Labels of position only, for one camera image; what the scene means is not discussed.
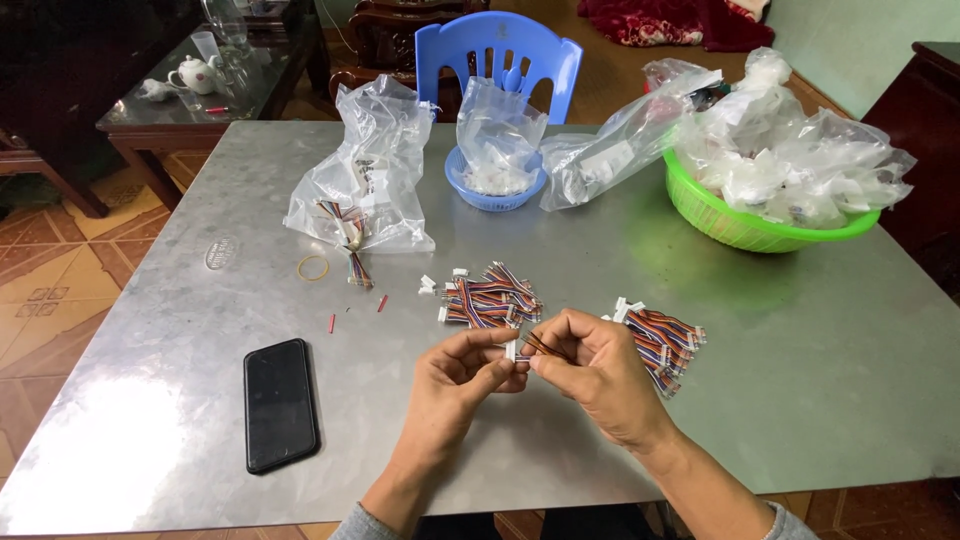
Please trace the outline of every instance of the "stainless steel table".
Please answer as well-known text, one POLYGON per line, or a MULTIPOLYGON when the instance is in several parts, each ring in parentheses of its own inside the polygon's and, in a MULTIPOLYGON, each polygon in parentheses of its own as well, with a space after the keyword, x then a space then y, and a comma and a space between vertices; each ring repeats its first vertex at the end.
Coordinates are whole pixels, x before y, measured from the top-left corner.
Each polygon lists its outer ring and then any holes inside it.
MULTIPOLYGON (((342 130, 229 128, 17 464, 0 534, 341 519, 387 461, 414 359, 459 328, 437 322, 440 300, 417 295, 420 276, 439 282, 492 259, 530 279, 547 314, 611 312, 620 295, 706 326, 668 408, 758 493, 960 475, 960 310, 882 229, 784 256, 736 251, 673 210, 662 163, 577 209, 546 213, 534 200, 484 213, 446 183, 454 128, 437 125, 417 189, 437 251, 368 257, 376 288, 365 291, 346 284, 328 246, 280 225, 294 185, 342 130), (207 269, 224 238, 231 255, 207 269), (319 282, 295 272, 310 254, 332 263, 319 282), (323 449, 254 477, 242 358, 295 336, 312 348, 323 449)), ((526 392, 483 404, 430 511, 659 497, 576 404, 532 377, 526 392)))

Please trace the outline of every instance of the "bundle of cables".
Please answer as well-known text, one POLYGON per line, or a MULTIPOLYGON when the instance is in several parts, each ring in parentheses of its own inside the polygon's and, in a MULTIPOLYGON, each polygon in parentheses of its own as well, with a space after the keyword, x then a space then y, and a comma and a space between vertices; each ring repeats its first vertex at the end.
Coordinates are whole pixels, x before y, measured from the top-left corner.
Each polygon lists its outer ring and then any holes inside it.
POLYGON ((318 201, 317 206, 326 210, 326 213, 330 214, 334 223, 337 224, 340 245, 335 246, 335 248, 349 258, 350 273, 347 277, 347 283, 373 287, 373 280, 364 270, 363 264, 360 264, 360 257, 357 256, 357 252, 360 251, 363 243, 364 225, 367 222, 366 216, 358 207, 350 207, 347 211, 341 211, 340 204, 332 201, 318 201), (352 228, 352 231, 350 231, 353 236, 352 240, 350 234, 348 234, 347 226, 352 228))
POLYGON ((603 318, 627 325, 634 334, 640 359, 666 399, 680 390, 678 379, 686 372, 693 353, 707 343, 707 332, 703 327, 692 327, 653 311, 642 302, 630 304, 623 297, 616 301, 613 318, 608 315, 603 318))
POLYGON ((441 297, 439 321, 467 323, 471 328, 519 328, 523 321, 539 322, 543 303, 530 282, 518 280, 502 262, 494 261, 481 274, 484 282, 455 269, 441 297))

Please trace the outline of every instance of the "blue plastic chair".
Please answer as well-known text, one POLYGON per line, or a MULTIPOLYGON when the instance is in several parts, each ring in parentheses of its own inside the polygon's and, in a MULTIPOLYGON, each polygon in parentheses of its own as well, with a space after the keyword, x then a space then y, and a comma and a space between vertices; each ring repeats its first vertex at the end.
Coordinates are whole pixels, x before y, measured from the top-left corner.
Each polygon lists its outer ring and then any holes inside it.
POLYGON ((570 108, 573 87, 584 49, 575 41, 560 38, 539 22, 510 12, 479 12, 464 15, 444 25, 431 24, 414 34, 417 51, 417 94, 422 101, 437 103, 440 70, 457 73, 460 88, 467 90, 470 78, 467 53, 476 53, 477 73, 487 72, 488 48, 493 49, 493 81, 505 90, 529 96, 543 79, 553 81, 550 123, 563 124, 570 108), (504 66, 507 51, 514 51, 510 67, 504 66), (523 77, 520 62, 530 59, 523 77))

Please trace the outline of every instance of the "right hand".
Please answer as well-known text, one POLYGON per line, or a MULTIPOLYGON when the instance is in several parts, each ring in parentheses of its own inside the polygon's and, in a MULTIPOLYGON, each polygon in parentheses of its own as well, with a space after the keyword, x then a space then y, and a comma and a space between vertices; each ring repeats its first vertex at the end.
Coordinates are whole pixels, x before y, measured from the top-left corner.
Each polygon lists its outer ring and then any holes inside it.
POLYGON ((663 407, 625 325, 565 308, 533 332, 573 364, 556 356, 542 356, 527 344, 521 353, 535 355, 530 366, 562 394, 576 400, 613 443, 642 456, 676 436, 677 427, 663 407))

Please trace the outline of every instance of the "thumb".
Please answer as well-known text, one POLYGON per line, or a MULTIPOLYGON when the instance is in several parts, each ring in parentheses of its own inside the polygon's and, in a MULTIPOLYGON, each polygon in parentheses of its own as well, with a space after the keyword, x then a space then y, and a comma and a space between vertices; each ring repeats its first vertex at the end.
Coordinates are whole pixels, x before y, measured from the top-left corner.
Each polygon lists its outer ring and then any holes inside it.
POLYGON ((573 366, 563 358, 547 355, 535 355, 530 358, 530 367, 534 368, 541 379, 553 384, 561 392, 573 399, 590 368, 573 366))
POLYGON ((464 383, 463 387, 470 401, 474 405, 480 405, 500 384, 507 381, 513 371, 514 364, 507 358, 500 358, 480 368, 473 379, 464 383))

